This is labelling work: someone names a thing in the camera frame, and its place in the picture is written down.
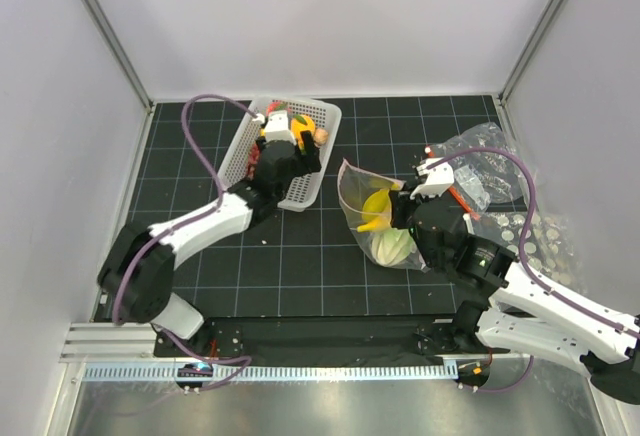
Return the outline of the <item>red grape bunch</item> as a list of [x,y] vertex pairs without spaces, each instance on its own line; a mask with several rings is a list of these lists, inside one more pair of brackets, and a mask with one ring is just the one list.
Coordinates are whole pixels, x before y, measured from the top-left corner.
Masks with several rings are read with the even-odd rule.
[[260,159],[261,152],[257,146],[252,146],[248,153],[246,165],[246,177],[249,180],[254,178],[257,163]]

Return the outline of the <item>silver dotted clear bag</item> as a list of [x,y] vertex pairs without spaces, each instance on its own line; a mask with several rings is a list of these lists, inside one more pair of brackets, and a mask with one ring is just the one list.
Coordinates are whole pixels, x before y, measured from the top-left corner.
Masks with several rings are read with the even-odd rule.
[[[518,255],[525,220],[525,212],[491,212],[483,217],[482,223],[487,224],[486,235],[490,239]],[[577,259],[574,248],[559,220],[534,214],[524,248],[532,269],[543,272],[570,289],[582,290],[575,275]]]

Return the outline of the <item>orange yellow peach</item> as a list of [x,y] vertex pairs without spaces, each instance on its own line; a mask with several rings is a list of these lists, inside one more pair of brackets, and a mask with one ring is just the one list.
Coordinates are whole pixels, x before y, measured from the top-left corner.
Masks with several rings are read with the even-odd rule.
[[311,136],[314,136],[316,125],[309,115],[295,113],[291,116],[290,130],[296,139],[298,147],[303,150],[304,140],[302,134],[309,132]]

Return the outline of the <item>beige garlic bulb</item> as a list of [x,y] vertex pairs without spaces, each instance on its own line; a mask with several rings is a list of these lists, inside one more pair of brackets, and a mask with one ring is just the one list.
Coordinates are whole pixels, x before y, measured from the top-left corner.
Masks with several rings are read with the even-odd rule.
[[324,128],[317,128],[313,135],[314,144],[317,147],[324,146],[328,141],[329,133]]

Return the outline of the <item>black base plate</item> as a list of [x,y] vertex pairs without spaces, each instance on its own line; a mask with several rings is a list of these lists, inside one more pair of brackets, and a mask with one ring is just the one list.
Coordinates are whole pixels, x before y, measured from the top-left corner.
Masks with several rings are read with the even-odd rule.
[[391,367],[490,350],[453,314],[208,318],[186,346],[201,356],[248,355],[256,367]]

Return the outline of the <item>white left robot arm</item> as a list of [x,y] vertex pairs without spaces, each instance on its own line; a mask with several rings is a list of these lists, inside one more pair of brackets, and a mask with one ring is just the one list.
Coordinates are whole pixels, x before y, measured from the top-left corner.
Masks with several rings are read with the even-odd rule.
[[177,337],[188,355],[207,352],[212,333],[202,313],[173,293],[175,270],[214,243],[262,223],[285,199],[294,179],[320,172],[313,133],[303,131],[301,141],[260,138],[251,175],[213,202],[164,223],[123,226],[97,277],[113,297],[112,321],[151,323]]

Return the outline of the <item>pink peach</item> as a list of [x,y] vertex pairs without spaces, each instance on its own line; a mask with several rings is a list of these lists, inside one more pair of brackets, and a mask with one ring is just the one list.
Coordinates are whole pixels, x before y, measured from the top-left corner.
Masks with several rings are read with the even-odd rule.
[[267,106],[266,112],[268,114],[271,114],[272,112],[287,111],[287,110],[288,110],[288,104],[286,102],[273,101]]

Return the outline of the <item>pink dotted zip bag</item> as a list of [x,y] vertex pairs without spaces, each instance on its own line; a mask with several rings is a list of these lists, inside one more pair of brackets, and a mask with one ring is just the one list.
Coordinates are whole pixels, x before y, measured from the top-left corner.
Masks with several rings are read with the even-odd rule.
[[403,184],[344,159],[337,176],[339,204],[356,243],[372,263],[397,270],[424,271],[426,265],[409,231],[391,227],[390,195]]

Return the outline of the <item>yellow banana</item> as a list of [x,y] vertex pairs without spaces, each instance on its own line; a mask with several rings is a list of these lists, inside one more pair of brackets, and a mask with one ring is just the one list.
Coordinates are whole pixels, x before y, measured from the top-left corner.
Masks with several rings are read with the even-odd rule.
[[371,213],[363,215],[363,222],[356,227],[359,233],[379,232],[391,228],[391,215],[389,213]]

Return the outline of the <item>orange zipper clear bag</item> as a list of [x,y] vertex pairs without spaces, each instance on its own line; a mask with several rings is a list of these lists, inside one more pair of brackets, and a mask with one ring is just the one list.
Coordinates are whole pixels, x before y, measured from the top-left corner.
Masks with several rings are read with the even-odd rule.
[[454,171],[453,191],[466,209],[481,214],[490,206],[530,202],[524,173],[503,155],[517,156],[517,151],[496,123],[475,125],[443,143],[431,144],[430,155],[443,158],[472,148],[494,149],[499,153],[473,152],[448,162]]

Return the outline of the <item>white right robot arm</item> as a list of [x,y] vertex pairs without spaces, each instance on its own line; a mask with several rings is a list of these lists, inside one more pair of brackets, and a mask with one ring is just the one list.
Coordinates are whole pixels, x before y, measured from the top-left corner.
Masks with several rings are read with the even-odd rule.
[[504,349],[587,377],[605,395],[639,402],[639,319],[594,302],[469,232],[470,218],[438,199],[390,193],[391,225],[464,294],[450,338],[463,352]]

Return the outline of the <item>green lettuce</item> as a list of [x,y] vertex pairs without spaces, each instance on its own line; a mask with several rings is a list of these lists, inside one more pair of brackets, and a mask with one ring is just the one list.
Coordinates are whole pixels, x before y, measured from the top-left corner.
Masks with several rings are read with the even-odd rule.
[[371,237],[371,256],[381,266],[398,266],[416,251],[408,230],[390,228],[375,232]]

